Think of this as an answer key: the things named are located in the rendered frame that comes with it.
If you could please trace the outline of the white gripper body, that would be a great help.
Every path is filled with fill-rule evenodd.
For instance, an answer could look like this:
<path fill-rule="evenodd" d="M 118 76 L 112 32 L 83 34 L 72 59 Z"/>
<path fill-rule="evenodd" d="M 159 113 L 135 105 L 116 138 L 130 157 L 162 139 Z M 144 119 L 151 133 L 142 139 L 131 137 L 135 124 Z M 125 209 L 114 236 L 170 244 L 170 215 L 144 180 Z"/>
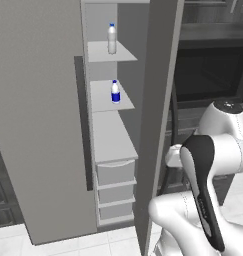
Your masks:
<path fill-rule="evenodd" d="M 180 159 L 181 144 L 172 145 L 165 157 L 166 165 L 171 168 L 181 168 L 182 163 Z"/>

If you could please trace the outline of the large grey freezer drawer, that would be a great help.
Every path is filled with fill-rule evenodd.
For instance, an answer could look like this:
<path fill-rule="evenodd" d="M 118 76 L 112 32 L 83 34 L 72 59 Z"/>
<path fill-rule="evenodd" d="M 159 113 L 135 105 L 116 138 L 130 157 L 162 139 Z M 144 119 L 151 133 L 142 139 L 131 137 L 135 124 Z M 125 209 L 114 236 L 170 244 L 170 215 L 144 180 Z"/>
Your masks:
<path fill-rule="evenodd" d="M 119 113 L 94 113 L 93 136 L 99 184 L 132 181 L 138 155 Z"/>

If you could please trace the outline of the small grey freezer drawer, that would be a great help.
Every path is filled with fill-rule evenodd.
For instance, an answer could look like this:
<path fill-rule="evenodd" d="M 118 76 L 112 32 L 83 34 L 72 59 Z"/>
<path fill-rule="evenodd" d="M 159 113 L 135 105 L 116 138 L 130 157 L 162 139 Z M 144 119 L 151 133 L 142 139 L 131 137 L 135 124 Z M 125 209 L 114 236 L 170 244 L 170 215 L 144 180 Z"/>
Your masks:
<path fill-rule="evenodd" d="M 99 208 L 101 220 L 112 219 L 116 217 L 126 216 L 132 213 L 134 200 L 124 200 L 121 202 L 107 203 Z"/>
<path fill-rule="evenodd" d="M 131 199 L 136 181 L 114 183 L 98 187 L 99 202 L 110 203 Z"/>

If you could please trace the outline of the grey freezer shelf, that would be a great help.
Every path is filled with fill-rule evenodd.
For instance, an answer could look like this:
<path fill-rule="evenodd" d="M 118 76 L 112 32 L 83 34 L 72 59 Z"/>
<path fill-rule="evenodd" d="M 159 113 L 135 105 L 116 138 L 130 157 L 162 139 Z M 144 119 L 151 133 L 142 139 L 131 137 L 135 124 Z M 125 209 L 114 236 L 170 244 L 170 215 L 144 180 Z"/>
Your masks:
<path fill-rule="evenodd" d="M 92 41 L 88 43 L 88 58 L 92 63 L 96 62 L 120 62 L 136 61 L 137 58 L 120 42 L 117 43 L 117 52 L 110 54 L 108 52 L 108 43 L 106 41 Z"/>
<path fill-rule="evenodd" d="M 134 109 L 134 104 L 128 97 L 124 88 L 120 83 L 117 83 L 120 91 L 120 102 L 113 103 L 111 99 L 111 80 L 91 81 L 91 101 L 92 112 L 105 112 Z"/>

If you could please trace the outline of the grey freezer door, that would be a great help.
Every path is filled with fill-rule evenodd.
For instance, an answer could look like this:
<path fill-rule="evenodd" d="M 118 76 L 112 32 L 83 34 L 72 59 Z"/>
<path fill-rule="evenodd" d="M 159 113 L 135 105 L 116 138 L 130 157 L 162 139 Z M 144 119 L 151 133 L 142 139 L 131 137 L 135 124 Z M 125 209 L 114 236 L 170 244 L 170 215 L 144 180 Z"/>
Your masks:
<path fill-rule="evenodd" d="M 0 153 L 33 244 L 97 230 L 81 0 L 0 0 Z"/>

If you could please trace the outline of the grey fridge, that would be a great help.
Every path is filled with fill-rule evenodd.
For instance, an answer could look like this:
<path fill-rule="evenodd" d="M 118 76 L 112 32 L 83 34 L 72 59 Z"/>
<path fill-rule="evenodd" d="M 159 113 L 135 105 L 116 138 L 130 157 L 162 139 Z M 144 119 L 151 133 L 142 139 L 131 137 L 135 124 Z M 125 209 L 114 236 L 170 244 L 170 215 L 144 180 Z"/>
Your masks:
<path fill-rule="evenodd" d="M 158 189 L 159 173 L 172 92 L 176 55 L 185 0 L 82 0 L 85 65 L 89 89 L 91 131 L 93 112 L 91 81 L 116 80 L 134 104 L 117 110 L 137 152 L 132 213 L 101 220 L 94 136 L 93 168 L 98 225 L 102 230 L 133 224 L 140 248 L 136 256 L 148 256 L 152 223 L 148 204 Z M 108 43 L 109 24 L 114 23 L 120 42 L 136 61 L 96 62 L 88 58 L 88 43 Z"/>

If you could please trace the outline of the water bottle with blue label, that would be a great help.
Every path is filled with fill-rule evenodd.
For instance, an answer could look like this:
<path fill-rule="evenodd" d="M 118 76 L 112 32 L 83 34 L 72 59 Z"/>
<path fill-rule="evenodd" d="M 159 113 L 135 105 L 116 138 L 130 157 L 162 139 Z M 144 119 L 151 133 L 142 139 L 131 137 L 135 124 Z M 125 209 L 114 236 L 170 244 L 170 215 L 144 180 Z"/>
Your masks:
<path fill-rule="evenodd" d="M 120 90 L 116 80 L 112 81 L 111 86 L 111 100 L 113 103 L 118 104 L 121 100 Z"/>

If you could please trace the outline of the black built-in oven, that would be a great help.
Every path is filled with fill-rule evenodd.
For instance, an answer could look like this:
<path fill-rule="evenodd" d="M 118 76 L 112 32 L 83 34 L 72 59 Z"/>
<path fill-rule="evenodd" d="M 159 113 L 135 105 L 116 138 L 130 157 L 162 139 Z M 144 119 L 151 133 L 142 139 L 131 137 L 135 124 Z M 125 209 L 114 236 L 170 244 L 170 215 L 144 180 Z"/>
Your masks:
<path fill-rule="evenodd" d="M 243 103 L 243 47 L 179 49 L 174 85 L 179 109 Z"/>

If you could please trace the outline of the clear water bottle blue cap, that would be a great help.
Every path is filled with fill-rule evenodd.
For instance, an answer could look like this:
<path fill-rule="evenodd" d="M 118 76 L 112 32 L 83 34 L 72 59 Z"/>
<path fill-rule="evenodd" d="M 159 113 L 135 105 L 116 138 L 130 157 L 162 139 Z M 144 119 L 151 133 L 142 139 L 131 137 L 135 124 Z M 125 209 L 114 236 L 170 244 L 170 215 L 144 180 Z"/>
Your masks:
<path fill-rule="evenodd" d="M 108 53 L 115 54 L 117 52 L 117 33 L 114 23 L 109 24 L 108 28 Z"/>

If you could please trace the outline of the dark base cupboards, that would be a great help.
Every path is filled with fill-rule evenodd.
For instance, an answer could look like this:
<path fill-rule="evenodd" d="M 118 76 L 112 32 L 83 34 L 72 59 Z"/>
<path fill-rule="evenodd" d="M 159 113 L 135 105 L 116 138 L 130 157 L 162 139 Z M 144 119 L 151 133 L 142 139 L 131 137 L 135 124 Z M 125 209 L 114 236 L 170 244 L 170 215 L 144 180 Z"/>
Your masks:
<path fill-rule="evenodd" d="M 0 228 L 23 222 L 21 209 L 0 154 Z"/>

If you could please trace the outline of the dark wall cupboards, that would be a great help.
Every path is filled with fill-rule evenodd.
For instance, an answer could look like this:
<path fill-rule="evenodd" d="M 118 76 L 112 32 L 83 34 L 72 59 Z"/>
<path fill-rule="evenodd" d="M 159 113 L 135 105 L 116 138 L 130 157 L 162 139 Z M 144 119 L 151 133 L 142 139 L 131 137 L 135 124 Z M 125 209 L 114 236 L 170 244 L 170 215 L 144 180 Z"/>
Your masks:
<path fill-rule="evenodd" d="M 243 46 L 243 0 L 185 0 L 180 49 Z"/>

